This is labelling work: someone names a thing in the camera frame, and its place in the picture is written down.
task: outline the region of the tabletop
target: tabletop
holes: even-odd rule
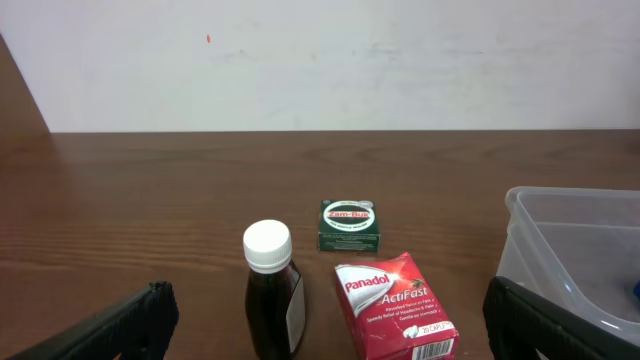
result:
[[[491,359],[482,301],[515,186],[640,187],[640,131],[53,134],[0,157],[0,357],[173,283],[167,359],[253,359],[242,234],[291,230],[307,325],[298,359],[356,359],[332,270],[408,251]],[[323,199],[373,200],[373,255],[317,250]]]

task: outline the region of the green box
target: green box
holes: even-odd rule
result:
[[[372,201],[323,200],[318,250],[378,251],[380,230]]]

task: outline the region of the wood grain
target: wood grain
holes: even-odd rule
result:
[[[0,35],[0,157],[49,130]]]
[[[241,238],[293,234],[307,316],[299,359],[355,359],[320,253],[320,201],[376,201],[380,258],[409,251],[461,333],[490,359],[481,306],[519,185],[638,189],[640,132],[54,134],[0,160],[0,357],[147,282],[181,311],[168,359],[253,359]]]

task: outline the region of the translucent white container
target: translucent white container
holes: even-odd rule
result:
[[[498,275],[640,345],[640,191],[518,187]]]

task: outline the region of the dark brown bottle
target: dark brown bottle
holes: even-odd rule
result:
[[[245,310],[261,360],[292,359],[304,332],[304,288],[291,260],[291,235],[283,223],[263,220],[244,233],[249,267]]]

